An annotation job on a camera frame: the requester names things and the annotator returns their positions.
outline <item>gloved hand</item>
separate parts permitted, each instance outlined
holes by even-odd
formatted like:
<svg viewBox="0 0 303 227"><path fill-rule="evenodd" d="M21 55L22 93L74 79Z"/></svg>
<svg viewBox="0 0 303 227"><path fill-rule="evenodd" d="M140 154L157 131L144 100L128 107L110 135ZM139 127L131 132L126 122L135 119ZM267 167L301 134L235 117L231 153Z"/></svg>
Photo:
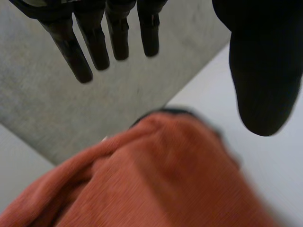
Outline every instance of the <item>gloved hand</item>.
<svg viewBox="0 0 303 227"><path fill-rule="evenodd" d="M105 12L114 57L128 58L127 16L136 0L10 0L25 15L39 20L58 46L75 77L81 83L92 80L91 69L72 30L74 13L94 66L109 67L109 57L101 20ZM144 53L148 57L159 51L159 13L167 0L137 0Z"/></svg>
<svg viewBox="0 0 303 227"><path fill-rule="evenodd" d="M231 30L229 63L245 126L269 136L288 119L303 73L302 0L213 0Z"/></svg>

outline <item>finger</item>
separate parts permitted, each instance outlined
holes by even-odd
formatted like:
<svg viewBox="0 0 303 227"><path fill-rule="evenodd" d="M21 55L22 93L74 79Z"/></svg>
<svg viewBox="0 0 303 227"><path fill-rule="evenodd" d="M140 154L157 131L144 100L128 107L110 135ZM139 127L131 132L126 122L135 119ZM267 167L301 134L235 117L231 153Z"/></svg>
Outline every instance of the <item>finger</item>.
<svg viewBox="0 0 303 227"><path fill-rule="evenodd" d="M148 57L159 52L159 13L167 0L138 0L137 10L140 21L144 53Z"/></svg>
<svg viewBox="0 0 303 227"><path fill-rule="evenodd" d="M41 21L40 23L53 38L78 81L81 83L90 82L92 72L72 30L71 17L52 23Z"/></svg>
<svg viewBox="0 0 303 227"><path fill-rule="evenodd" d="M74 3L74 14L78 26L94 66L98 70L105 70L109 67L109 57L101 27L104 9L105 0L85 0Z"/></svg>
<svg viewBox="0 0 303 227"><path fill-rule="evenodd" d="M110 41L114 57L117 60L128 58L128 23L127 16L135 6L135 0L108 0L105 7Z"/></svg>
<svg viewBox="0 0 303 227"><path fill-rule="evenodd" d="M259 42L249 37L246 40L232 34L230 44L230 68L239 113L251 132L270 136L287 121L298 97L303 45L291 38L290 44L296 46L297 51L292 49L282 40L286 37L285 31L273 39L262 36Z"/></svg>

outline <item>white surface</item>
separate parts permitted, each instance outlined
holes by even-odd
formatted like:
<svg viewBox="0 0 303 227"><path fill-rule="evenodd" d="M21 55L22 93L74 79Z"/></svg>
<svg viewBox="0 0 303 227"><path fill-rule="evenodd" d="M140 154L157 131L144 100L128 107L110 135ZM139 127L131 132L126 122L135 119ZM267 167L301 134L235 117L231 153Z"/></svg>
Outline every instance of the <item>white surface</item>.
<svg viewBox="0 0 303 227"><path fill-rule="evenodd" d="M50 162L0 124L0 213L52 168Z"/></svg>
<svg viewBox="0 0 303 227"><path fill-rule="evenodd" d="M303 97L287 125L275 136L248 131L237 112L226 46L169 105L193 107L223 131L231 151L260 195L293 222L303 226Z"/></svg>

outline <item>concrete surface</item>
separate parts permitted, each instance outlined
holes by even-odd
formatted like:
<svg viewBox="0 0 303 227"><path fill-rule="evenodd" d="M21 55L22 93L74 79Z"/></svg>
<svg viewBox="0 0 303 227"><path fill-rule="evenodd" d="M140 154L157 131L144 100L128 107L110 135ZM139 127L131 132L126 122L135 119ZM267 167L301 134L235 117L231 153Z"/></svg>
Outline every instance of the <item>concrete surface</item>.
<svg viewBox="0 0 303 227"><path fill-rule="evenodd" d="M0 3L0 123L58 164L137 117L164 105L228 42L211 0L169 0L161 15L160 54L147 59L136 10L128 17L130 58L93 68L80 84L49 34L9 1ZM102 22L110 47L106 21Z"/></svg>

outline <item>orange fabric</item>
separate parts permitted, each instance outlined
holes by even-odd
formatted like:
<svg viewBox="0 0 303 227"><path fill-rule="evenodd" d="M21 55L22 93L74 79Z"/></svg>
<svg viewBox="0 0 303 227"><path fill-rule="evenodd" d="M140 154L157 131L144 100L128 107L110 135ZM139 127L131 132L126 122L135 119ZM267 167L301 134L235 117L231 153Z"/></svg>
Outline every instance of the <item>orange fabric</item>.
<svg viewBox="0 0 303 227"><path fill-rule="evenodd" d="M24 190L0 227L273 227L220 139L154 113Z"/></svg>

